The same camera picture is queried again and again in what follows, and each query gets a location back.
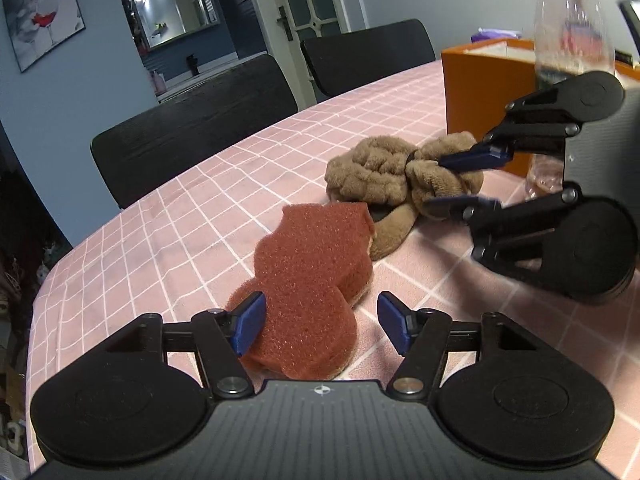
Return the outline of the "brown plush toy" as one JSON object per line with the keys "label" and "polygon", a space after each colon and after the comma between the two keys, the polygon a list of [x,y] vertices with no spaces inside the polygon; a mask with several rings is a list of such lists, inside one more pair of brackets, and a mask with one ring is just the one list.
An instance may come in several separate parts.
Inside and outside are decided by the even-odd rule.
{"label": "brown plush toy", "polygon": [[446,169],[440,160],[475,145],[472,133],[440,136],[421,146],[398,136],[370,136],[326,165],[326,192],[331,200],[369,207],[375,225],[372,260],[394,252],[420,217],[446,219],[438,198],[476,195],[484,183],[480,170]]}

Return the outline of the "reddish brown sponge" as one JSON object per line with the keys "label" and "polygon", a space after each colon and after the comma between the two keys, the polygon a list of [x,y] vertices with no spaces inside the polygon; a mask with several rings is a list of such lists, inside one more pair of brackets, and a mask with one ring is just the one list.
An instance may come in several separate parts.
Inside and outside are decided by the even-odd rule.
{"label": "reddish brown sponge", "polygon": [[242,356],[252,372],[294,380],[329,380],[357,348],[354,305],[373,275],[374,223],[363,203],[288,205],[273,233],[256,246],[254,276],[229,298],[266,297],[262,331]]}

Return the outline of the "orange cardboard box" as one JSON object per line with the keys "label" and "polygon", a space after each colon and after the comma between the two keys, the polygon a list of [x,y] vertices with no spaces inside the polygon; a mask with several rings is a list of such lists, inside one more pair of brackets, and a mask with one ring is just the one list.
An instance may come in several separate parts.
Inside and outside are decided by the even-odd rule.
{"label": "orange cardboard box", "polygon": [[504,108],[537,89],[533,44],[494,39],[442,51],[447,131],[482,140]]}

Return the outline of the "purple tissue pack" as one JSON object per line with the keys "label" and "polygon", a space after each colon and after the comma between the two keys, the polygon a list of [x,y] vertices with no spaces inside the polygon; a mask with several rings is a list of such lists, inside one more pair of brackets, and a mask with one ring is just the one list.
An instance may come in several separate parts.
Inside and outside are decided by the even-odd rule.
{"label": "purple tissue pack", "polygon": [[479,28],[477,32],[471,36],[471,42],[481,42],[494,39],[521,39],[522,33],[518,30],[500,29],[500,28]]}

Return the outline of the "clear plastic water bottle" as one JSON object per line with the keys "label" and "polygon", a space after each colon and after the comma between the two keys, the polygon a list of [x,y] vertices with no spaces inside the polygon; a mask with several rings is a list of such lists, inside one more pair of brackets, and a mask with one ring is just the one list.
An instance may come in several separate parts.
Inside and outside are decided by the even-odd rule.
{"label": "clear plastic water bottle", "polygon": [[534,51],[539,90],[594,70],[615,72],[600,0],[538,0]]}

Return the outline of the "right black chair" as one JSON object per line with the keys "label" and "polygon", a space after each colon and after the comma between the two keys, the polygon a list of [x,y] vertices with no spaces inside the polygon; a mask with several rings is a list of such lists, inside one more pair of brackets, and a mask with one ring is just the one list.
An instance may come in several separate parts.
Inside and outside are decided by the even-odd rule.
{"label": "right black chair", "polygon": [[304,39],[300,48],[314,82],[328,98],[436,60],[431,39],[416,18]]}

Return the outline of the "black chair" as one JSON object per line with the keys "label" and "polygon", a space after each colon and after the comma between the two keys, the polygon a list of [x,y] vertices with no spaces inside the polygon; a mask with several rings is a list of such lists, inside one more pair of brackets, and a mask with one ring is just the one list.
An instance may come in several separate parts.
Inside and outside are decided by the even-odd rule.
{"label": "black chair", "polygon": [[284,73],[261,54],[98,134],[96,168],[119,208],[298,112]]}
{"label": "black chair", "polygon": [[328,98],[436,60],[431,39],[416,18],[304,39],[300,48],[314,82]]}

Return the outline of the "smartphone on stand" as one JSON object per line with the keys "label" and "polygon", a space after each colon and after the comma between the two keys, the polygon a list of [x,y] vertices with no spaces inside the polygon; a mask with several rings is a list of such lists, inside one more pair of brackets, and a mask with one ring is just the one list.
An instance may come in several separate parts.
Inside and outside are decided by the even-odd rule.
{"label": "smartphone on stand", "polygon": [[634,46],[640,52],[640,0],[620,0],[617,4],[634,40]]}

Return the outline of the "white glass panel door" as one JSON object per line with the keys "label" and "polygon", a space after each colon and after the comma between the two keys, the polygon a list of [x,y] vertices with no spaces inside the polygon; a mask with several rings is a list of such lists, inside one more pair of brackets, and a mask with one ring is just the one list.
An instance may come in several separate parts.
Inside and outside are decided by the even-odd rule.
{"label": "white glass panel door", "polygon": [[268,52],[301,110],[323,99],[300,44],[312,37],[367,28],[362,0],[252,0]]}

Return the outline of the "left black chair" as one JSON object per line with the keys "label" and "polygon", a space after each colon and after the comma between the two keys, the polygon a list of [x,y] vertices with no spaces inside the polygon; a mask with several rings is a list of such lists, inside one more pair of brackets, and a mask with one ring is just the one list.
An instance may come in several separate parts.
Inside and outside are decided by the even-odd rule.
{"label": "left black chair", "polygon": [[119,208],[298,112],[284,73],[261,54],[98,134],[96,168]]}

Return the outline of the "white sideboard cabinet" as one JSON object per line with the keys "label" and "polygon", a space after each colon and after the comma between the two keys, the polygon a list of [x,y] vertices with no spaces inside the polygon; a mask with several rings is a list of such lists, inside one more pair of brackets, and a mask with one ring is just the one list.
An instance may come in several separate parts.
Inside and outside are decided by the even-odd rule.
{"label": "white sideboard cabinet", "polygon": [[250,62],[253,58],[258,58],[258,56],[263,54],[267,54],[267,51],[260,51],[245,58],[239,58],[235,52],[232,52],[231,54],[215,58],[213,61],[199,65],[197,75],[192,75],[190,70],[188,70],[174,78],[168,79],[165,81],[166,91],[156,97],[157,102],[162,104],[163,102],[175,99],[177,96],[182,96],[191,89],[205,84],[210,78],[216,77],[218,74],[224,73],[227,70],[231,70],[235,66]]}

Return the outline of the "wall mirror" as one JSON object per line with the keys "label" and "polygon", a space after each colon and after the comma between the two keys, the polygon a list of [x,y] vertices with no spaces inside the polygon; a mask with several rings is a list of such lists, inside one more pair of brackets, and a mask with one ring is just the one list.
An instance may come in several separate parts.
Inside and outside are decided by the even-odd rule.
{"label": "wall mirror", "polygon": [[129,0],[148,50],[219,23],[213,0]]}

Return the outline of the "wine glass wall picture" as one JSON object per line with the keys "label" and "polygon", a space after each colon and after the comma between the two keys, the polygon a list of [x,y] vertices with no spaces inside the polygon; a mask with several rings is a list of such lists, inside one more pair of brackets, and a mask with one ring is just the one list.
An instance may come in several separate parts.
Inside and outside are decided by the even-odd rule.
{"label": "wine glass wall picture", "polygon": [[77,0],[1,0],[21,73],[86,28]]}

